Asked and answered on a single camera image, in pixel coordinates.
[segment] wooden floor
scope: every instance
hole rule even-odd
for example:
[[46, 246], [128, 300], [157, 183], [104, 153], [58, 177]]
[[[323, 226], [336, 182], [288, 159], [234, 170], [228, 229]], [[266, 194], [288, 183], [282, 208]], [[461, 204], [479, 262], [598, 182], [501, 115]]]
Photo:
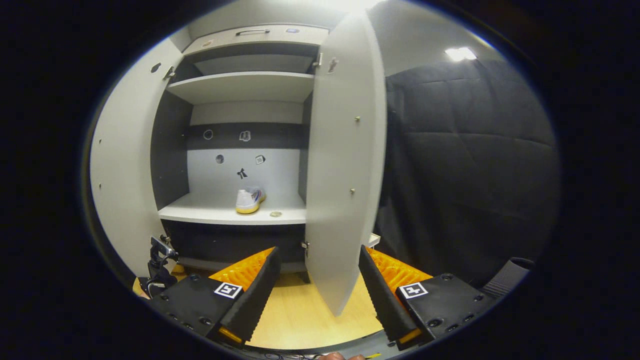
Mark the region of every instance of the wooden floor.
[[[187, 269], [187, 273], [211, 273]], [[186, 274], [174, 274], [178, 280]], [[382, 330], [369, 293], [358, 276], [355, 289], [342, 314], [334, 316], [318, 293], [313, 279], [305, 284], [296, 274], [282, 274], [265, 305], [251, 341], [254, 347], [304, 349], [324, 347], [355, 340]], [[133, 290], [142, 293], [136, 280]]]

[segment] hand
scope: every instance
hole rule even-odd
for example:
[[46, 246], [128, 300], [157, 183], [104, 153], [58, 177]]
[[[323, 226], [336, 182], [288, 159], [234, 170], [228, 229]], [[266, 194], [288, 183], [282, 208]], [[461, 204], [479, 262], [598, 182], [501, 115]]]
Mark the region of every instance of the hand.
[[[340, 354], [339, 352], [332, 352], [331, 354], [326, 354], [326, 355], [322, 355], [321, 357], [318, 357], [317, 360], [345, 360], [345, 359], [344, 359], [344, 356], [342, 356], [342, 354]], [[353, 357], [350, 357], [349, 360], [364, 360], [364, 356], [362, 355], [353, 356]]]

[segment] shoe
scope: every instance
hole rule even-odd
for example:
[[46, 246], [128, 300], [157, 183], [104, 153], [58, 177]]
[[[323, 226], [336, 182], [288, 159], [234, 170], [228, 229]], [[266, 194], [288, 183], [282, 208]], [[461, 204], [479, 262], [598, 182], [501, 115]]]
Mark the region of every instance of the shoe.
[[258, 187], [244, 188], [238, 190], [236, 199], [236, 211], [240, 214], [250, 214], [258, 211], [260, 203], [267, 198], [267, 195]]

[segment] yellow sole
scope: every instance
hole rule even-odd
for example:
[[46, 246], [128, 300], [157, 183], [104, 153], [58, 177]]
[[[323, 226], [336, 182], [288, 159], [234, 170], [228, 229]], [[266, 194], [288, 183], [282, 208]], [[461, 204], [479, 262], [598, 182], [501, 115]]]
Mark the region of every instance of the yellow sole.
[[252, 214], [256, 211], [258, 211], [258, 209], [260, 208], [260, 204], [262, 204], [263, 201], [265, 201], [267, 199], [267, 195], [265, 195], [262, 199], [260, 199], [260, 201], [255, 205], [255, 208], [251, 208], [251, 209], [238, 209], [236, 208], [236, 211], [240, 214]]

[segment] ceiling light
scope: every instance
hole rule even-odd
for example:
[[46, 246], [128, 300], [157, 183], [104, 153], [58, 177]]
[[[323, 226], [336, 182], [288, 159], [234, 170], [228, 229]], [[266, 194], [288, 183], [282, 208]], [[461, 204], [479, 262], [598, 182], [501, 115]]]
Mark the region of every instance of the ceiling light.
[[451, 57], [453, 61], [460, 61], [463, 59], [473, 60], [477, 57], [469, 50], [468, 47], [460, 47], [459, 49], [447, 49], [444, 51]]

